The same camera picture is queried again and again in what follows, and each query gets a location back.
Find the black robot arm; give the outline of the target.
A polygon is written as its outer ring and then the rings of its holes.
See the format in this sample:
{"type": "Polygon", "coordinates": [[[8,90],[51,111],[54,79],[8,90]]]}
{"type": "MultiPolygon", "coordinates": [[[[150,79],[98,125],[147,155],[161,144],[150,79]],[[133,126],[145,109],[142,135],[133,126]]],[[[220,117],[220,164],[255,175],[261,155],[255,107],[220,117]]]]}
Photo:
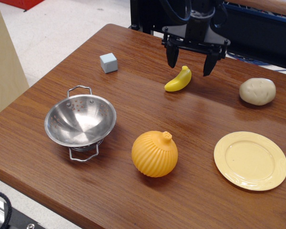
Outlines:
{"type": "Polygon", "coordinates": [[[211,28],[222,27],[214,23],[214,15],[221,10],[227,15],[227,10],[222,0],[186,0],[181,17],[173,9],[169,1],[160,1],[164,11],[169,16],[174,26],[162,27],[162,45],[166,48],[168,65],[175,67],[179,50],[187,50],[206,55],[203,74],[209,76],[220,59],[224,59],[230,40],[217,34],[211,28]]]}

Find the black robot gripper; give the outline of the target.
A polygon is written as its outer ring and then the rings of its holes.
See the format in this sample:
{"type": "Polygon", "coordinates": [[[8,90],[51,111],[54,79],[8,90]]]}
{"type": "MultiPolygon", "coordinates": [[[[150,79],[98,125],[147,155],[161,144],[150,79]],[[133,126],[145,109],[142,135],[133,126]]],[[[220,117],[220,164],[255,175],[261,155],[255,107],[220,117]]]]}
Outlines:
{"type": "Polygon", "coordinates": [[[174,68],[179,49],[206,54],[203,74],[209,76],[217,60],[224,59],[230,41],[212,30],[220,24],[214,24],[215,11],[206,13],[191,11],[190,19],[183,25],[164,26],[162,44],[166,48],[167,63],[174,68]]]}

